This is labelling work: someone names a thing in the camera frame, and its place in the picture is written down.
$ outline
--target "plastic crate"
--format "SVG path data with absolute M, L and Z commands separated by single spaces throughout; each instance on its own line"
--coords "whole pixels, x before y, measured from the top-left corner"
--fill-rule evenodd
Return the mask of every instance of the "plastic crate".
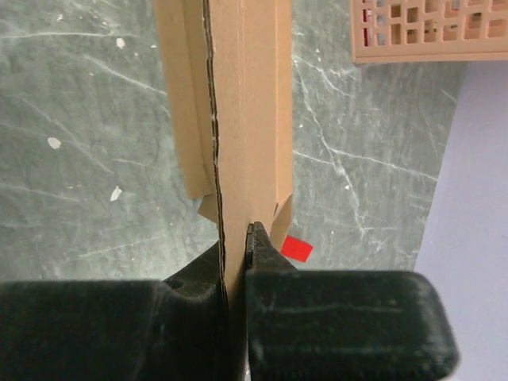
M 508 0 L 351 0 L 357 63 L 508 60 Z

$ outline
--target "cardboard box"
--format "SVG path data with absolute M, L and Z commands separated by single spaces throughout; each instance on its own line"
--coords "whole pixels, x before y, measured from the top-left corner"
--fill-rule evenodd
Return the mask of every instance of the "cardboard box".
M 154 0 L 176 148 L 190 198 L 217 222 L 229 304 L 245 237 L 291 224 L 291 1 Z

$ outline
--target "red tag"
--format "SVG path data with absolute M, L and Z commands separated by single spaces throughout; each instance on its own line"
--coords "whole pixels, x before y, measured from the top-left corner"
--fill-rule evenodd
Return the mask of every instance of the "red tag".
M 307 244 L 301 240 L 287 236 L 283 244 L 281 253 L 287 258 L 292 260 L 299 260 L 300 262 L 306 262 L 309 259 L 310 252 L 312 252 L 312 245 Z

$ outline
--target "white wall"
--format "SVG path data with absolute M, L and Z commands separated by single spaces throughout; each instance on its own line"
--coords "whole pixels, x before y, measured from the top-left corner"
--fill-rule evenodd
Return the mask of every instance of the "white wall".
M 416 271 L 441 295 L 460 381 L 508 380 L 508 63 L 472 63 Z

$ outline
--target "marble countertop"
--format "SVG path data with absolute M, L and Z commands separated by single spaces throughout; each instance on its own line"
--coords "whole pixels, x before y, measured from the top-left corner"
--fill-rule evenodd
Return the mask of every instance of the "marble countertop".
M 212 245 L 151 2 L 0 10 L 0 280 L 164 278 Z M 299 267 L 411 269 L 465 65 L 354 66 L 345 0 L 294 0 L 293 37 Z

